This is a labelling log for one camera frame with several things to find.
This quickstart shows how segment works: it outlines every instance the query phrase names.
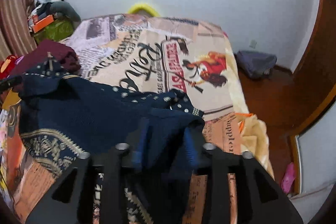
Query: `wooden floor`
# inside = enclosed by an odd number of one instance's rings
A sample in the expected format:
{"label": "wooden floor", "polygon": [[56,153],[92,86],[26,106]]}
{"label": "wooden floor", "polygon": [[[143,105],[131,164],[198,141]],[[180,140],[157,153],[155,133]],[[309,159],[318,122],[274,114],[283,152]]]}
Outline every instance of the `wooden floor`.
{"label": "wooden floor", "polygon": [[293,114],[297,109],[292,94],[293,80],[286,72],[274,70],[269,79],[251,80],[241,70],[239,78],[243,87],[246,104],[251,113],[263,120],[269,138],[269,158],[275,180],[281,184],[291,152],[287,134],[293,127]]}

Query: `metal bolt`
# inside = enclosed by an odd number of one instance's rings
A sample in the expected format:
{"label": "metal bolt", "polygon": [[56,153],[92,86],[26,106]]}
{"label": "metal bolt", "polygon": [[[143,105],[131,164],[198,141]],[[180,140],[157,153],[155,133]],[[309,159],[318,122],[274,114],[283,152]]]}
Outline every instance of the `metal bolt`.
{"label": "metal bolt", "polygon": [[118,150],[127,150],[129,148],[129,144],[128,143],[118,143],[115,146],[115,148]]}
{"label": "metal bolt", "polygon": [[214,150],[216,146],[213,143],[205,143],[203,144],[203,148],[205,150]]}
{"label": "metal bolt", "polygon": [[253,153],[251,151],[244,151],[242,153],[242,155],[243,155],[243,158],[245,158],[245,159],[252,159],[253,158]]}
{"label": "metal bolt", "polygon": [[84,152],[81,152],[81,153],[79,154],[78,157],[79,157],[80,159],[83,159],[83,160],[84,160],[84,159],[87,159],[89,156],[90,156],[90,153],[84,151]]}

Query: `wall outlet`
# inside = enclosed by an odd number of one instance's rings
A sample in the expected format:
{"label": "wall outlet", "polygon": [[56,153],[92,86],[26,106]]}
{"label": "wall outlet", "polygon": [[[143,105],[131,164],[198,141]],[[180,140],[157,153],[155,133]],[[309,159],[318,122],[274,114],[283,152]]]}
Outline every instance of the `wall outlet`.
{"label": "wall outlet", "polygon": [[255,40],[251,40],[249,47],[250,48],[255,48],[257,45],[257,42]]}

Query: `bedspread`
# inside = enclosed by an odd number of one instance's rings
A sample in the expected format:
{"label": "bedspread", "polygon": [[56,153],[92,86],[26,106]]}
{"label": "bedspread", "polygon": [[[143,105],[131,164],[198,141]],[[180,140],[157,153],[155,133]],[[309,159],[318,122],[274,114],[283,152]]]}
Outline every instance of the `bedspread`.
{"label": "bedspread", "polygon": [[[256,118],[248,117],[251,121],[245,123],[246,116],[236,115],[249,111],[229,39],[219,26],[183,18],[108,15],[84,20],[63,43],[76,51],[85,68],[82,77],[90,81],[121,86],[130,91],[163,93],[174,88],[186,92],[195,111],[200,109],[204,112],[203,135],[208,142],[229,153],[240,154],[247,149],[258,151],[259,161],[273,175],[268,160],[266,128],[261,123],[261,130],[255,136],[253,130],[246,127],[256,122]],[[12,113],[8,118],[7,112],[3,112],[0,117],[2,154],[14,152],[10,151],[6,141],[8,119],[12,119],[13,115],[17,117],[18,113]],[[14,127],[14,135],[18,136],[19,132]],[[3,162],[0,193],[24,223],[29,212],[53,183],[53,177],[27,155],[22,144],[16,150],[19,155],[16,168],[20,170],[20,179],[16,180],[17,191],[14,196],[8,194],[7,163]],[[43,178],[45,183],[34,183],[37,176]],[[236,223],[235,176],[228,174],[228,177],[231,223]],[[184,224],[201,224],[206,183],[206,176],[192,176]],[[100,191],[101,187],[97,184],[96,192]],[[128,210],[130,222],[150,223],[137,197],[127,189],[125,195],[134,204],[134,208]],[[99,202],[97,194],[95,204]],[[99,223],[99,206],[94,208],[94,223]]]}

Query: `yellow ring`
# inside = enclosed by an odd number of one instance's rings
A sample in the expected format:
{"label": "yellow ring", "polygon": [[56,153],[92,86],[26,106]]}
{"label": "yellow ring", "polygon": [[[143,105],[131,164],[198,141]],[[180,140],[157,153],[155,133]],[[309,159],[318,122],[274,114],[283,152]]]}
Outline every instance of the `yellow ring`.
{"label": "yellow ring", "polygon": [[144,10],[145,12],[147,12],[148,14],[150,14],[153,17],[159,17],[159,13],[157,11],[155,11],[152,7],[150,7],[148,4],[146,3],[138,3],[138,4],[134,4],[127,13],[129,14],[136,14],[137,12],[139,12],[140,10]]}

